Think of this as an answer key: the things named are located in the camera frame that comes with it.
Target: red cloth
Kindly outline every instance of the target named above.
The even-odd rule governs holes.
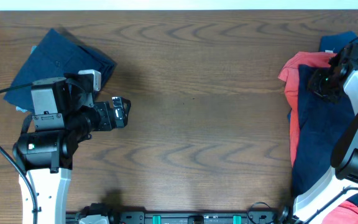
[[[298,117],[298,89],[299,89],[299,65],[308,65],[310,67],[328,68],[328,61],[335,54],[325,52],[298,52],[291,58],[281,70],[278,78],[285,81],[284,94],[290,104],[290,157],[291,164],[295,162],[296,150],[299,143],[299,117]],[[323,220],[323,223],[349,223],[358,224],[358,207],[345,201],[331,211]]]

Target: wooden table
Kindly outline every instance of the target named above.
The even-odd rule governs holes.
[[[358,33],[358,11],[0,12],[0,89],[49,28],[117,63],[99,100],[132,101],[129,125],[74,155],[67,209],[245,210],[290,197],[290,110],[277,75],[322,35]],[[0,144],[25,115],[0,96]],[[18,175],[0,155],[0,223],[21,222]]]

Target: green tape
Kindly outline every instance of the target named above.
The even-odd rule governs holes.
[[[233,224],[241,224],[241,216],[233,215]]]
[[[154,215],[153,216],[153,224],[161,224],[161,216]]]

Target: robotic arm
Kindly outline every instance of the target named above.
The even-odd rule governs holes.
[[[329,70],[316,71],[308,88],[330,102],[336,102],[342,93],[347,94],[356,117],[335,145],[331,167],[293,202],[287,223],[321,223],[330,211],[358,194],[358,190],[344,191],[358,188],[358,43],[349,44],[329,63]]]
[[[37,194],[38,224],[66,223],[67,192],[78,143],[91,139],[92,131],[111,131],[127,124],[129,100],[113,97],[113,108],[108,102],[94,102],[100,79],[99,72],[83,70],[32,85],[35,132],[21,133],[13,155]],[[33,203],[24,181],[19,179],[19,183],[23,223],[30,224]]]

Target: white wall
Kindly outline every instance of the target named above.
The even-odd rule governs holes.
[[[358,9],[358,0],[0,0],[0,10]]]

